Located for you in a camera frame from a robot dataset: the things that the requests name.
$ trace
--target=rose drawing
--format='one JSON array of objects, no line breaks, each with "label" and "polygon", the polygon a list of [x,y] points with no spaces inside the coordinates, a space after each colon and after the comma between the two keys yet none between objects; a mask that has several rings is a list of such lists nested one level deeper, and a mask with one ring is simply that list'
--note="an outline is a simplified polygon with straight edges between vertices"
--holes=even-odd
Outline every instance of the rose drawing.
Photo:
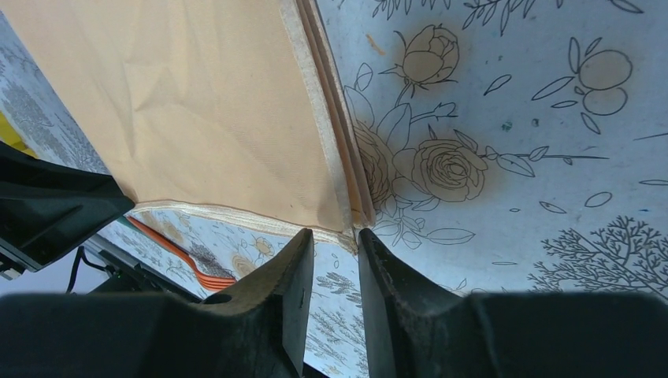
[{"label": "rose drawing", "polygon": [[408,45],[403,35],[397,31],[396,33],[406,47],[403,62],[381,73],[394,73],[404,78],[406,86],[397,98],[395,105],[398,106],[401,97],[411,87],[413,88],[412,95],[414,95],[415,87],[426,89],[426,84],[450,81],[448,78],[459,62],[459,44],[457,37],[442,25],[427,26]]},{"label": "rose drawing", "polygon": [[428,140],[417,149],[402,150],[395,155],[394,164],[420,192],[445,202],[480,195],[488,168],[469,147],[451,139]]},{"label": "rose drawing", "polygon": [[392,152],[385,142],[368,128],[356,127],[355,138],[373,207],[380,210],[383,202],[392,195],[392,181],[396,177],[395,167],[392,165]]}]

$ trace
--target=tree drawing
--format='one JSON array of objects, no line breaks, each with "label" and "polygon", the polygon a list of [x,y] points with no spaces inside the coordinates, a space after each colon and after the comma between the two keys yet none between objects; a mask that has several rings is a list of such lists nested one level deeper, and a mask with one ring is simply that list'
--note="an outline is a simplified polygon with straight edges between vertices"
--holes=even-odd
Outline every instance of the tree drawing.
[{"label": "tree drawing", "polygon": [[543,241],[548,256],[561,261],[534,264],[534,291],[563,291],[565,286],[591,292],[649,293],[668,301],[668,237],[641,220],[619,216],[605,228],[584,236],[569,229]]}]

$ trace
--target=orange object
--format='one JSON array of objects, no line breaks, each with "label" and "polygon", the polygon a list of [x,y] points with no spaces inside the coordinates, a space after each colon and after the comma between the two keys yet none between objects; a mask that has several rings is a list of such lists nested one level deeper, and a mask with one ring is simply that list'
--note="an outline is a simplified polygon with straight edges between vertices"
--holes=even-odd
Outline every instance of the orange object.
[{"label": "orange object", "polygon": [[127,217],[127,218],[128,221],[130,221],[130,223],[132,223],[141,232],[143,232],[144,235],[148,236],[151,240],[159,244],[161,247],[165,248],[169,252],[175,254],[181,260],[185,261],[186,264],[188,264],[188,266],[190,266],[192,270],[195,271],[195,276],[197,277],[197,281],[199,281],[199,283],[205,289],[210,291],[220,291],[236,283],[236,279],[234,278],[210,276],[208,274],[200,272],[199,269],[197,269],[195,260],[193,260],[190,256],[188,256],[186,251],[182,250],[179,246],[167,240],[166,237],[160,235],[154,229],[146,226],[145,224],[136,220],[135,218],[133,217]]}]

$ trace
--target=beige cloth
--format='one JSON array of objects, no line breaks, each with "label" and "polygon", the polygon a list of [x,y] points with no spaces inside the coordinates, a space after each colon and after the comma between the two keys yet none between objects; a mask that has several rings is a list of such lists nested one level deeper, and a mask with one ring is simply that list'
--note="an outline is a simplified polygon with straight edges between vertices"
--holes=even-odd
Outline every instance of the beige cloth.
[{"label": "beige cloth", "polygon": [[0,6],[137,209],[343,244],[373,222],[312,2]]}]

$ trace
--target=black plastic part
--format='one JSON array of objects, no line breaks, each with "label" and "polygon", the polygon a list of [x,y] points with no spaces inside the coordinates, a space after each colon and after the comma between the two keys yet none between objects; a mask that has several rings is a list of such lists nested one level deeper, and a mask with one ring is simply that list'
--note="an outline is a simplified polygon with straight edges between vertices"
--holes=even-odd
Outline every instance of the black plastic part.
[{"label": "black plastic part", "polygon": [[[94,293],[111,292],[111,291],[148,291],[148,292],[169,292],[178,295],[186,302],[199,303],[200,299],[195,297],[190,292],[184,290],[182,287],[176,286],[171,281],[168,281],[160,273],[153,269],[146,269],[142,267],[139,261],[129,257],[134,261],[134,265],[126,263],[124,260],[117,258],[108,250],[101,250],[98,252],[98,257],[101,258],[107,265],[113,266],[115,273],[105,283],[93,290]],[[133,285],[127,286],[127,290],[121,290],[121,283],[111,283],[110,281],[117,278],[124,280],[132,280]]]},{"label": "black plastic part", "polygon": [[392,377],[663,377],[668,307],[639,294],[459,298],[368,229],[359,268],[369,374]]},{"label": "black plastic part", "polygon": [[0,376],[301,377],[313,270],[305,229],[203,304],[166,294],[4,297]]},{"label": "black plastic part", "polygon": [[0,253],[35,272],[134,203],[111,176],[34,159],[0,143]]}]

